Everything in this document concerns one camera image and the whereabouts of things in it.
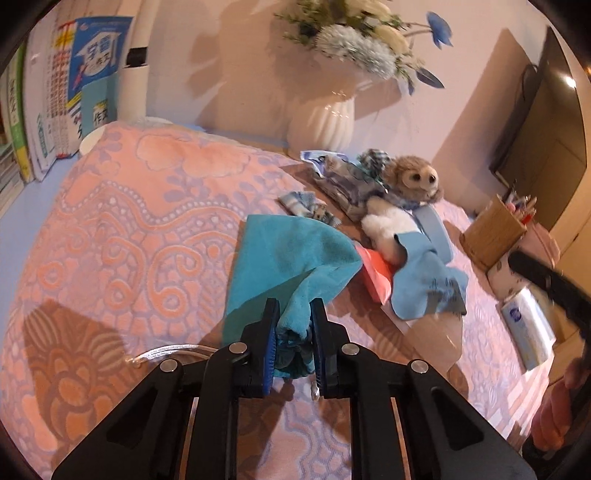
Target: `metal screw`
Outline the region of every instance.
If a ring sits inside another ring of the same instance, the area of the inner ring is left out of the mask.
[[[230,345],[230,351],[235,355],[246,352],[247,345],[243,342],[236,342]]]
[[[178,362],[173,358],[168,358],[160,364],[160,370],[166,373],[174,372],[178,367]]]
[[[359,347],[354,343],[346,343],[340,349],[345,355],[357,355],[359,353]]]
[[[429,370],[429,365],[422,360],[415,360],[411,365],[412,368],[418,374],[426,374]]]

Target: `blue flower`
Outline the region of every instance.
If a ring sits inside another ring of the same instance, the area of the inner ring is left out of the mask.
[[[453,47],[450,38],[452,37],[452,29],[449,24],[439,15],[433,12],[427,13],[427,22],[433,32],[433,43],[437,48],[441,48],[441,44]]]

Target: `blue cloth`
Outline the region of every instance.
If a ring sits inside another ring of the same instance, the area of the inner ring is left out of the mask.
[[[396,239],[406,249],[408,259],[394,274],[391,297],[394,313],[402,320],[443,312],[465,315],[468,276],[457,268],[445,266],[422,233],[402,233]]]
[[[275,376],[311,374],[310,302],[319,297],[330,302],[361,265],[352,241],[324,223],[249,215],[229,287],[223,344],[240,340],[244,327],[261,319],[267,298],[276,298],[281,318]]]
[[[413,210],[413,216],[425,235],[429,237],[439,258],[447,265],[453,260],[452,241],[433,205],[427,204]]]

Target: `cable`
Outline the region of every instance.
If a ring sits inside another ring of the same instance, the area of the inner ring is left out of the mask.
[[[148,350],[147,352],[144,352],[136,357],[127,358],[126,362],[130,364],[132,367],[139,368],[146,362],[156,360],[163,356],[174,355],[175,353],[190,355],[196,358],[201,358],[203,360],[209,360],[209,358],[215,352],[217,352],[217,349],[212,348],[210,346],[194,345],[192,343],[182,343],[179,345],[160,346],[158,348]]]

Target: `wooden pen holder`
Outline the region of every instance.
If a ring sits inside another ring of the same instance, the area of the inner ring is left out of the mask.
[[[460,235],[460,243],[474,264],[487,272],[525,234],[523,225],[497,195]]]

